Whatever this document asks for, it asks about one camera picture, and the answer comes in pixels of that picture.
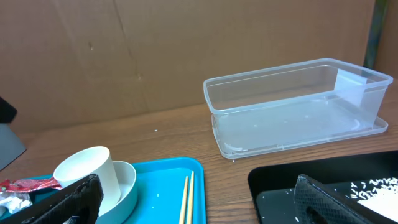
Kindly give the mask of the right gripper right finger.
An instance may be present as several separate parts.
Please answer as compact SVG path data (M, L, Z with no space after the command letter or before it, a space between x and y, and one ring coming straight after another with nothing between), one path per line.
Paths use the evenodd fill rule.
M332 188L299 175L294 189L294 205L300 223L308 224L395 224L387 218Z

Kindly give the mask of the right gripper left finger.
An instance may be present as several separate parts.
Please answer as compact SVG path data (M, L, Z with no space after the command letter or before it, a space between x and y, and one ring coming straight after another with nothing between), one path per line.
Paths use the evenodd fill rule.
M5 219L1 224L95 223L103 200L100 178L90 174Z

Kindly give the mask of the white paper cup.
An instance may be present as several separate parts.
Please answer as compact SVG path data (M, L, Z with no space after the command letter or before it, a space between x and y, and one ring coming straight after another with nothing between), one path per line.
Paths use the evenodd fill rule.
M107 147L90 147L71 155L57 166L53 177L62 187L67 187L89 174L97 174L101 183L101 216L111 210L121 197L113 160Z

